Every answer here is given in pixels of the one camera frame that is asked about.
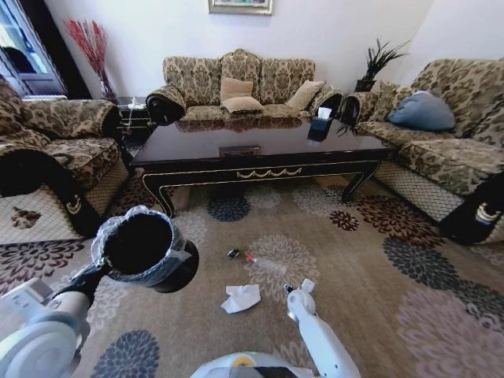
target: dark wooden coffee table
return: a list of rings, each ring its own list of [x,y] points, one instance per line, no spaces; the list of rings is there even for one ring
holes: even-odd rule
[[[237,120],[159,126],[132,166],[144,169],[145,188],[171,217],[174,207],[163,195],[164,187],[208,183],[354,174],[342,196],[348,203],[393,151],[372,136],[337,135],[337,121],[324,131],[296,122],[276,121],[268,126],[263,120],[257,127]]]

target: trash bin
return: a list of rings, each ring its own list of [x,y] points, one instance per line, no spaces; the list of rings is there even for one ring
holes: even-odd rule
[[[131,208],[105,222],[91,245],[96,267],[108,265],[114,280],[169,293],[194,278],[199,256],[164,213],[145,206]]]

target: carpet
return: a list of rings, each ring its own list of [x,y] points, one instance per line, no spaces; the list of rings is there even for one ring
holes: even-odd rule
[[[283,292],[284,283],[305,277],[316,283],[317,312],[363,377],[504,376],[502,244],[454,244],[373,182],[344,205],[345,183],[338,177],[191,188],[174,221],[198,247],[196,277],[170,295],[105,278],[74,376],[188,377],[244,350],[314,369]],[[135,178],[110,213],[137,204],[158,206]],[[33,276],[63,287],[90,261],[90,243],[0,246],[0,291]],[[233,247],[242,253],[228,260]],[[285,274],[246,263],[246,254],[282,265]],[[225,287],[244,284],[259,284],[261,301],[226,314]],[[3,315],[9,327],[2,338],[15,325]]]

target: black plant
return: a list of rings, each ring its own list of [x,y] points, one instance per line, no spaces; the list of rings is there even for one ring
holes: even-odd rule
[[[410,41],[406,41],[401,43],[400,45],[394,47],[393,49],[386,50],[385,48],[388,46],[390,41],[382,45],[379,39],[376,39],[377,49],[374,47],[368,48],[368,71],[365,73],[363,80],[373,80],[376,74],[381,71],[389,61],[393,61],[398,57],[403,57],[407,53],[399,53],[405,45],[407,45]]]

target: sofa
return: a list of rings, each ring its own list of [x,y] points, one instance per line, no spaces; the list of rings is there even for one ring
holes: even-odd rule
[[[22,101],[0,77],[0,244],[93,237],[128,178],[119,112]]]
[[[295,124],[288,119],[317,115],[320,106],[339,108],[342,92],[325,84],[313,101],[299,112],[285,105],[305,80],[313,80],[315,63],[308,59],[261,58],[243,49],[220,58],[166,57],[163,63],[166,85],[146,98],[150,116],[160,124],[179,121],[182,129],[200,124],[205,128],[223,125],[243,127],[237,116],[220,108],[221,77],[252,81],[252,97],[264,107],[260,115],[248,118],[250,127]]]
[[[396,148],[375,177],[423,210],[442,231],[462,243],[504,239],[504,60],[440,59],[429,63],[411,84],[394,93],[353,93],[341,121],[360,134]],[[440,97],[454,114],[449,132],[401,128],[370,120],[382,96],[393,110],[397,91],[425,90]]]

